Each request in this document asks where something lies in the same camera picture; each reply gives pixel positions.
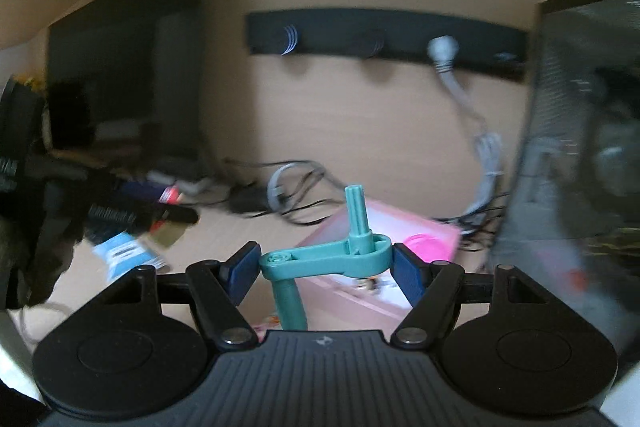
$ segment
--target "ribbed gray panel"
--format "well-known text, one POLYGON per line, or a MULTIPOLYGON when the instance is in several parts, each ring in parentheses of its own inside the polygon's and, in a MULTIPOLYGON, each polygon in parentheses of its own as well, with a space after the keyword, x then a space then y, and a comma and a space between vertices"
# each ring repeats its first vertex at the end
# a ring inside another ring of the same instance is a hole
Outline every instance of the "ribbed gray panel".
MULTIPOLYGON (((42 427, 88 427, 52 414, 42 427)), ((258 349, 220 357, 173 407, 117 427, 612 427, 595 411, 556 421, 481 410, 449 389, 431 359, 378 331, 273 331, 258 349)))

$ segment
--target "blue and white package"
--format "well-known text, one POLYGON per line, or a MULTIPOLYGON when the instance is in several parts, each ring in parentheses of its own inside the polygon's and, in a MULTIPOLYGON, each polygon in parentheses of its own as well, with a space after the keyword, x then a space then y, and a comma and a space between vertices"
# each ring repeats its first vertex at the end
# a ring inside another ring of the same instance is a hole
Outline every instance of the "blue and white package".
POLYGON ((150 264, 160 269, 165 266, 164 260, 147 250, 126 232, 119 233, 100 245, 95 245, 94 253, 109 266, 107 282, 111 283, 141 264, 150 264))

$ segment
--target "green plastic tool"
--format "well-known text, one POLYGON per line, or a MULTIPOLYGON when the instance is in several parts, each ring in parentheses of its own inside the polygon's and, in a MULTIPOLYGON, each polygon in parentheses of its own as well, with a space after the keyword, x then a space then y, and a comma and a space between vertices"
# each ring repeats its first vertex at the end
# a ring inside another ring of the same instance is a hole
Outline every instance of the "green plastic tool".
POLYGON ((386 235, 371 232, 362 186, 350 185, 344 193, 350 224, 346 239, 276 250, 260 258, 262 273, 273 287, 283 330, 306 330, 305 308, 295 279, 330 273, 363 279, 391 266, 391 240, 386 235))

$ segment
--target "white plug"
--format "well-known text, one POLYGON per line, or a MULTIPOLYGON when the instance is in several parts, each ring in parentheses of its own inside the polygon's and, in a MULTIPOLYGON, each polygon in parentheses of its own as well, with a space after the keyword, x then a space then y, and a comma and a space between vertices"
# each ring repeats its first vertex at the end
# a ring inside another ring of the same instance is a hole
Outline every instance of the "white plug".
POLYGON ((427 53, 436 66, 436 69, 451 68, 453 59, 459 50, 458 42, 450 35, 444 35, 431 39, 427 45, 427 53))

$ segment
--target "pink circular object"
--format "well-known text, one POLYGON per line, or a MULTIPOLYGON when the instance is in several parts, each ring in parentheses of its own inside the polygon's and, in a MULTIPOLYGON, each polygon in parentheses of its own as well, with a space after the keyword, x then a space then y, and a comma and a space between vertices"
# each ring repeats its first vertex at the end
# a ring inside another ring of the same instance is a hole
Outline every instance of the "pink circular object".
POLYGON ((425 263, 432 261, 449 260, 449 252, 441 240, 427 233, 418 233, 407 237, 403 243, 425 263))

